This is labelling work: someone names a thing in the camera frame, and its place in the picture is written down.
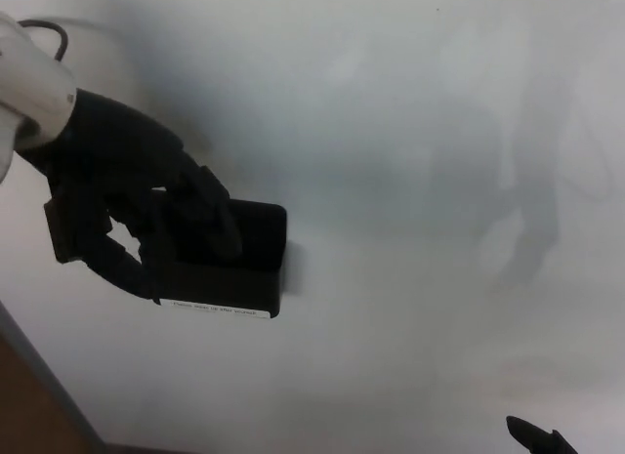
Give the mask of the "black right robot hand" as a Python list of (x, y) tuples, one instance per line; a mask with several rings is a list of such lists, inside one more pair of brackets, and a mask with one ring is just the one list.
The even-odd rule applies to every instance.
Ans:
[(511, 437), (529, 453), (577, 454), (577, 450), (556, 430), (546, 432), (516, 416), (507, 416), (506, 425)]

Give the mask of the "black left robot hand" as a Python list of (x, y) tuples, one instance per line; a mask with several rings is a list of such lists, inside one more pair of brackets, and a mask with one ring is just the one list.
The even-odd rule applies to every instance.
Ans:
[(142, 299), (165, 296), (155, 268), (186, 235), (224, 261), (242, 239), (229, 193), (171, 130), (132, 107), (80, 90), (61, 133), (17, 153), (46, 177), (56, 259), (80, 261)]

